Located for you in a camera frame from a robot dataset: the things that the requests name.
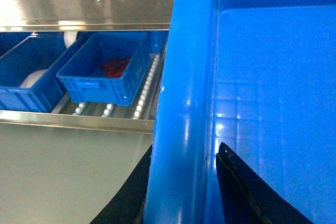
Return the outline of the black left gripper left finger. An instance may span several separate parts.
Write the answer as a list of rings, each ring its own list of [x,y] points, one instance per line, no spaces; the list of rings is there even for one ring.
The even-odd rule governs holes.
[[[115,196],[91,223],[142,223],[152,147],[142,156]]]

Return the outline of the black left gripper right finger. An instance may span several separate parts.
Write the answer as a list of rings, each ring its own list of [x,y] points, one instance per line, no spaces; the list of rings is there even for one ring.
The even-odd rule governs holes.
[[[216,154],[216,170],[225,223],[312,223],[225,143]]]

